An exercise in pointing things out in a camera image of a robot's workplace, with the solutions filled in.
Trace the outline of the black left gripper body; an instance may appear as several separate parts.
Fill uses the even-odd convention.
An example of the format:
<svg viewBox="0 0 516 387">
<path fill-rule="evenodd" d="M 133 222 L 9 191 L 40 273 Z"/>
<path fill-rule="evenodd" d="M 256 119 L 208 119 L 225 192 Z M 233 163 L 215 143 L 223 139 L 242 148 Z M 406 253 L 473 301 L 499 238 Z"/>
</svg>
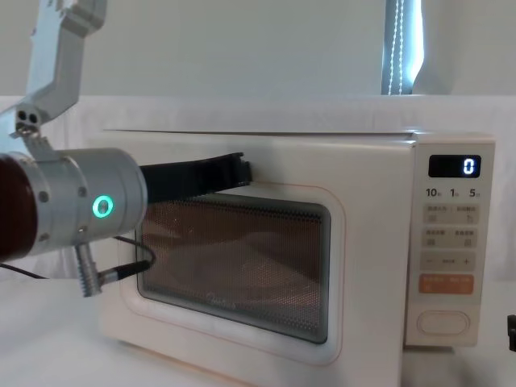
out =
<svg viewBox="0 0 516 387">
<path fill-rule="evenodd" d="M 140 166 L 148 203 L 194 198 L 237 186 L 237 154 Z"/>
</svg>

